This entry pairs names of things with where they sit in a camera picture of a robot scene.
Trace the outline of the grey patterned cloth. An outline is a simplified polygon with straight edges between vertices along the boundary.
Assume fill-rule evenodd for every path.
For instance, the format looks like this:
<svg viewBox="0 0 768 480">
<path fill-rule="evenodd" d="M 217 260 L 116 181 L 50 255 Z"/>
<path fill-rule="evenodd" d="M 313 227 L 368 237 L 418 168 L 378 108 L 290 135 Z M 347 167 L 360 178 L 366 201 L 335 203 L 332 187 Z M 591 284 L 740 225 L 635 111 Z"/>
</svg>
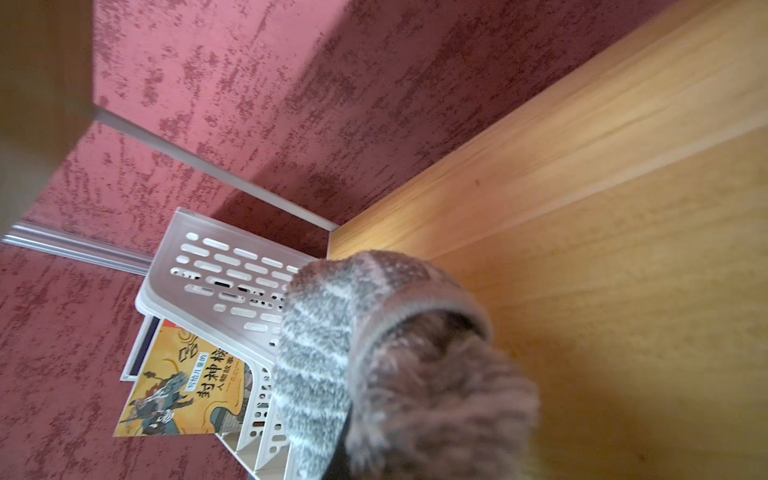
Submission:
<svg viewBox="0 0 768 480">
<path fill-rule="evenodd" d="M 390 251 L 302 267 L 287 288 L 273 400 L 302 479 L 512 479 L 536 384 L 447 273 Z"/>
</svg>

